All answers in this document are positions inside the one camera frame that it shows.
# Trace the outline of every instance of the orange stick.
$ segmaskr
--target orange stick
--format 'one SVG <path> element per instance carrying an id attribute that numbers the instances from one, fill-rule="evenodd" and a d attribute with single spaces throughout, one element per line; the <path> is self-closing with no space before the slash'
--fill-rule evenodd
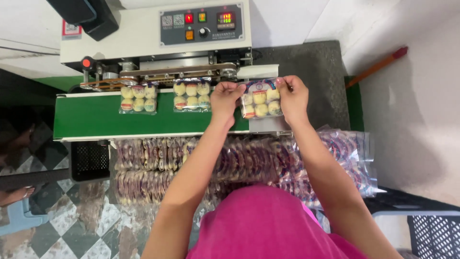
<path id="1" fill-rule="evenodd" d="M 380 69 L 386 67 L 387 65 L 393 63 L 396 59 L 399 59 L 407 54 L 408 47 L 402 47 L 398 49 L 396 52 L 388 56 L 386 59 L 378 62 L 377 64 L 371 66 L 368 70 L 364 71 L 362 74 L 358 75 L 357 77 L 353 78 L 345 88 L 349 88 L 356 84 L 357 82 L 361 81 L 362 79 L 374 74 L 375 72 L 379 71 Z"/>

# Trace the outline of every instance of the qr code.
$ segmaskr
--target qr code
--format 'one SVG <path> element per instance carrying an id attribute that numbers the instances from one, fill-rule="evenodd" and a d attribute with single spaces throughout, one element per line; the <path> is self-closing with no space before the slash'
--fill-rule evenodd
<path id="1" fill-rule="evenodd" d="M 174 25 L 184 25 L 184 15 L 183 14 L 174 15 Z"/>
<path id="2" fill-rule="evenodd" d="M 65 23 L 65 34 L 78 34 L 79 31 L 78 26 Z"/>
<path id="3" fill-rule="evenodd" d="M 173 25 L 173 17 L 171 15 L 161 17 L 161 25 L 162 26 L 172 26 Z"/>

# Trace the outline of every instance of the white machine housing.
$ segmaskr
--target white machine housing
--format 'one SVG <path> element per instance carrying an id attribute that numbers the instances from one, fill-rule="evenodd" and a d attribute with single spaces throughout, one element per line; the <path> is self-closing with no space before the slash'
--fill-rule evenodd
<path id="1" fill-rule="evenodd" d="M 225 5 L 241 6 L 244 33 L 242 38 L 194 42 L 176 46 L 160 45 L 160 16 L 162 13 Z M 95 41 L 85 32 L 82 33 L 81 39 L 61 41 L 60 62 L 63 64 L 80 62 L 85 56 L 103 60 L 252 47 L 249 0 L 206 1 L 183 5 L 120 10 L 114 12 L 114 17 L 120 28 L 101 41 Z"/>

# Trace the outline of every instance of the blue stool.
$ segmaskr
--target blue stool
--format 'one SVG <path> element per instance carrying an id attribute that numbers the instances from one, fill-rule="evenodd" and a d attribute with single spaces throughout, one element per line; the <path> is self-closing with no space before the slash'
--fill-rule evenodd
<path id="1" fill-rule="evenodd" d="M 10 224 L 0 227 L 0 236 L 28 230 L 48 222 L 48 215 L 32 215 L 28 198 L 9 205 L 7 210 Z"/>

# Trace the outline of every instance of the hand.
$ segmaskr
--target hand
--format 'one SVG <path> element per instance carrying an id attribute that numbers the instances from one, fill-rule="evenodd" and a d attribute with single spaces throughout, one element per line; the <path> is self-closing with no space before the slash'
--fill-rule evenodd
<path id="1" fill-rule="evenodd" d="M 297 123 L 310 123 L 307 116 L 308 88 L 298 76 L 276 79 L 281 96 L 281 110 L 286 122 L 293 127 Z"/>
<path id="2" fill-rule="evenodd" d="M 211 109 L 213 116 L 211 122 L 223 124 L 229 130 L 235 124 L 233 113 L 236 100 L 240 98 L 246 87 L 233 82 L 220 82 L 211 94 Z"/>

